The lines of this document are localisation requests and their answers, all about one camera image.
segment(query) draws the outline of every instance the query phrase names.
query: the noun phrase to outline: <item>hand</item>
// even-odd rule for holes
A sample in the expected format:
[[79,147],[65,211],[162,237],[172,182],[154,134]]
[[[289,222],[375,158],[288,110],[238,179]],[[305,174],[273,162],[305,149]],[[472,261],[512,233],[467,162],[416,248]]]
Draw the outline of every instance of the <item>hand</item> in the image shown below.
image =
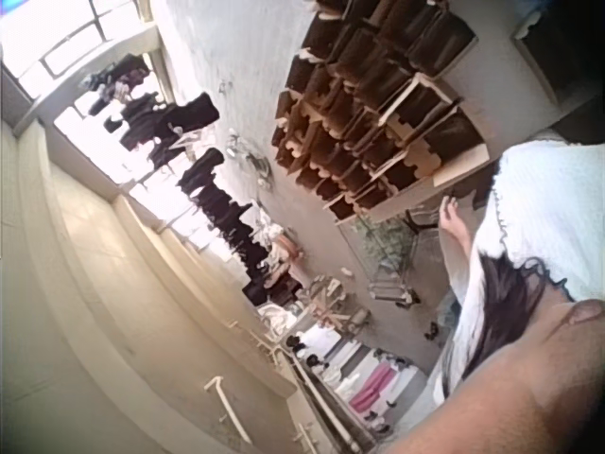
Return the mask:
[[460,243],[466,255],[469,256],[473,241],[468,227],[458,215],[458,201],[456,198],[443,197],[439,209],[439,225]]

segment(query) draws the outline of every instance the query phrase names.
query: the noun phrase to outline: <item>white top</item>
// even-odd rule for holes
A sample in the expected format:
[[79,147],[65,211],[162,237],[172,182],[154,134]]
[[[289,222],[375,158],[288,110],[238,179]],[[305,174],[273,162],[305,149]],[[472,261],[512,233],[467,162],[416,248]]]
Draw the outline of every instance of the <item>white top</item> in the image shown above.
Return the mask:
[[[534,141],[504,153],[471,251],[469,287],[453,339],[452,390],[483,326],[480,253],[506,253],[517,268],[539,257],[574,301],[605,299],[604,182],[605,145]],[[441,379],[434,397],[443,401]]]

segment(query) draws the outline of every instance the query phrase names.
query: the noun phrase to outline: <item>floor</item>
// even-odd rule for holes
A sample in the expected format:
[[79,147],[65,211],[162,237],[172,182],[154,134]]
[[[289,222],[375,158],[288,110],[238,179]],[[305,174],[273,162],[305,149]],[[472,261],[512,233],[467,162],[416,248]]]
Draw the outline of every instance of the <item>floor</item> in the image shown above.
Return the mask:
[[[211,95],[221,113],[216,122],[219,148],[225,148],[233,129],[251,151],[272,161],[275,151],[269,143],[277,96],[313,17],[308,5],[302,0],[152,0],[175,97],[184,102],[201,91]],[[296,186],[275,164],[271,164],[273,187],[267,191],[242,172],[236,161],[226,161],[219,177],[233,197],[243,202],[259,200],[302,246],[309,275],[323,273],[342,280],[371,311],[372,323],[360,339],[370,347],[410,358],[429,374],[440,347],[426,340],[424,333],[447,290],[436,236],[420,242],[409,278],[423,304],[403,311],[375,302],[367,291],[372,274],[318,199]],[[344,276],[343,267],[354,278]]]
[[199,329],[136,249],[112,206],[56,167],[53,182],[82,271],[99,297],[91,310],[129,366],[195,426],[225,446],[250,452],[231,425],[219,422],[224,409],[216,394],[202,390],[222,375],[254,447],[267,454],[301,452],[292,442],[295,428],[285,399]]

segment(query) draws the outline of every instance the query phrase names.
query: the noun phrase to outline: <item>shoe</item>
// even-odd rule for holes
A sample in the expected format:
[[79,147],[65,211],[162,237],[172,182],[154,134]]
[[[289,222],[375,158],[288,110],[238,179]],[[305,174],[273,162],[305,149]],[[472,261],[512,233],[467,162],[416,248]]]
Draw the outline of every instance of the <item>shoe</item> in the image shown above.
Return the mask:
[[388,424],[383,425],[381,428],[379,428],[376,433],[379,433],[380,435],[384,435],[385,433],[388,433],[390,430],[390,426]]
[[374,419],[376,419],[378,417],[378,413],[376,413],[375,411],[370,411],[370,413],[368,413],[368,416],[365,416],[363,419],[371,422]]

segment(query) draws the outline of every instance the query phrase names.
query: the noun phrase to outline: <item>dark hair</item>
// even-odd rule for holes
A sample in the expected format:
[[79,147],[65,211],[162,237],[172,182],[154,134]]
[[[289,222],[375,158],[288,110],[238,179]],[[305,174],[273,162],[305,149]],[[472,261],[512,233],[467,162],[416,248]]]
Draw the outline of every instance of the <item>dark hair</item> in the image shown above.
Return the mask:
[[285,340],[285,345],[290,348],[298,345],[299,343],[301,343],[301,338],[299,338],[298,336],[288,336]]
[[[544,294],[548,274],[544,262],[530,259],[522,268],[514,268],[505,253],[499,258],[480,255],[484,273],[483,327],[474,351],[467,353],[468,361],[462,380],[465,380],[487,358],[500,348],[517,341],[527,329],[529,320]],[[527,264],[536,265],[528,268]],[[538,276],[538,284],[532,286],[527,278]],[[454,354],[454,343],[449,342],[443,362],[443,395],[450,394],[450,367]]]
[[309,367],[315,367],[318,364],[320,364],[320,359],[315,354],[309,355],[308,358],[306,359],[306,365]]

